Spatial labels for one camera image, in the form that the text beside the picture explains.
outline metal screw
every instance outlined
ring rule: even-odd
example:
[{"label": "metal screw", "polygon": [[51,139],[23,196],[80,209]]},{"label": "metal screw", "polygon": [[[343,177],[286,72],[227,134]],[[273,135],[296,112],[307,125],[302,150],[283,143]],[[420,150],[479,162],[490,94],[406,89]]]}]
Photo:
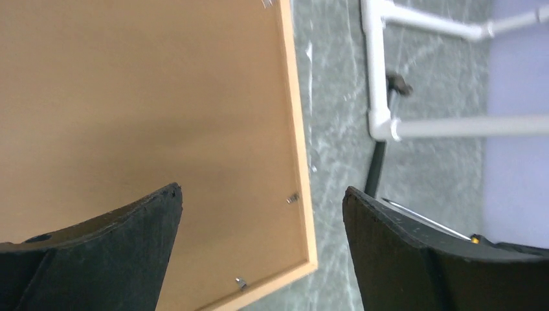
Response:
[{"label": "metal screw", "polygon": [[248,287],[248,284],[246,284],[246,281],[244,281],[244,279],[242,279],[241,277],[237,277],[235,281],[238,287],[240,288],[240,290],[244,290],[246,289],[246,287]]},{"label": "metal screw", "polygon": [[299,193],[296,192],[296,193],[292,194],[292,196],[290,196],[288,199],[286,199],[286,202],[288,204],[292,204],[293,202],[295,202],[297,200],[299,200]]}]

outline light purple wall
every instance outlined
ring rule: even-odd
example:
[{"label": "light purple wall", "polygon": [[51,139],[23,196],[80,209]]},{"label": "light purple wall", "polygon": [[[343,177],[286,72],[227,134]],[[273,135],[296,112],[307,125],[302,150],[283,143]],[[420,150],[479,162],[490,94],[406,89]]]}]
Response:
[{"label": "light purple wall", "polygon": [[[542,4],[494,0],[493,18]],[[549,113],[549,25],[496,37],[489,76],[489,115]],[[484,185],[488,238],[549,248],[549,137],[487,139]]]}]

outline light wood trim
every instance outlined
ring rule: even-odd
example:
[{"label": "light wood trim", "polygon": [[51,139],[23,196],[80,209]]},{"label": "light wood trim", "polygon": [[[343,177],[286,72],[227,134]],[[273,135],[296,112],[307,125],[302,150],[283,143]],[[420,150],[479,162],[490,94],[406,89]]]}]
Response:
[{"label": "light wood trim", "polygon": [[276,8],[270,9],[277,9],[279,11],[279,27],[282,31],[281,35],[284,40],[282,52],[284,53],[287,66],[287,91],[292,108],[292,132],[295,133],[295,157],[298,165],[296,171],[298,172],[297,178],[300,187],[299,193],[301,195],[299,202],[304,223],[304,237],[308,250],[308,261],[292,270],[274,275],[260,284],[246,289],[243,294],[233,295],[206,306],[201,309],[201,311],[238,310],[314,272],[319,266],[290,0],[279,0],[276,2]]},{"label": "light wood trim", "polygon": [[318,266],[317,241],[315,238],[315,223],[313,221],[313,203],[311,199],[311,186],[309,180],[309,167],[307,164],[307,151],[305,144],[305,129],[303,125],[303,112],[299,93],[299,79],[297,75],[297,58],[295,54],[295,42],[292,23],[290,0],[280,0],[280,28],[284,39],[284,56],[287,64],[287,84],[289,101],[292,105],[293,133],[295,133],[296,157],[298,164],[298,179],[301,193],[301,208],[304,222],[305,237],[309,263]]},{"label": "light wood trim", "polygon": [[228,311],[238,310],[243,308],[266,295],[273,293],[276,290],[283,288],[284,286],[292,283],[302,277],[314,272],[317,269],[316,264],[306,262],[293,268],[289,271],[285,271],[273,277],[270,277],[259,285],[255,285],[248,288],[244,294],[232,295],[223,300],[217,301],[212,305],[202,308],[200,311]]}]

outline white pvc pipe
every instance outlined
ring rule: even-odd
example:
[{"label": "white pvc pipe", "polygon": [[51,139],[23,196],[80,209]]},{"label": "white pvc pipe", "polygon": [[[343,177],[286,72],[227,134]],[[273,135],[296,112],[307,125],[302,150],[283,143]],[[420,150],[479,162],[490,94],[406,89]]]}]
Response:
[{"label": "white pvc pipe", "polygon": [[370,135],[384,136],[386,127],[382,124],[390,122],[391,112],[387,104],[387,82],[385,80],[385,48],[383,44],[383,21],[381,11],[384,0],[361,0],[363,31],[366,37],[366,59],[368,64],[368,91],[370,95]]},{"label": "white pvc pipe", "polygon": [[401,121],[394,124],[394,133],[398,139],[549,135],[549,115]]},{"label": "white pvc pipe", "polygon": [[549,5],[542,6],[537,10],[529,13],[512,16],[498,21],[488,21],[483,26],[483,35],[493,38],[498,34],[508,32],[510,30],[520,29],[538,23],[546,23],[549,21]]},{"label": "white pvc pipe", "polygon": [[383,2],[383,18],[386,21],[459,36],[467,40],[478,40],[482,36],[482,27],[480,25],[466,25],[451,19],[395,5],[391,0],[370,0],[369,2],[373,1]]}]

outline gray marble floor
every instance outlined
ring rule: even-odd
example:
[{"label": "gray marble floor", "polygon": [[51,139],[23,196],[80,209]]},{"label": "gray marble floor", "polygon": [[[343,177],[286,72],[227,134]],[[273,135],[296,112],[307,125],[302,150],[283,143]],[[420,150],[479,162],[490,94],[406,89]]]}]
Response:
[{"label": "gray marble floor", "polygon": [[[464,21],[486,20],[490,0],[396,1]],[[368,135],[359,0],[294,0],[296,50],[319,270],[245,310],[363,310],[341,216],[345,188],[364,187]],[[414,86],[401,119],[482,114],[489,45],[388,26],[388,69]],[[465,234],[482,223],[480,139],[390,143],[380,194]]]}]

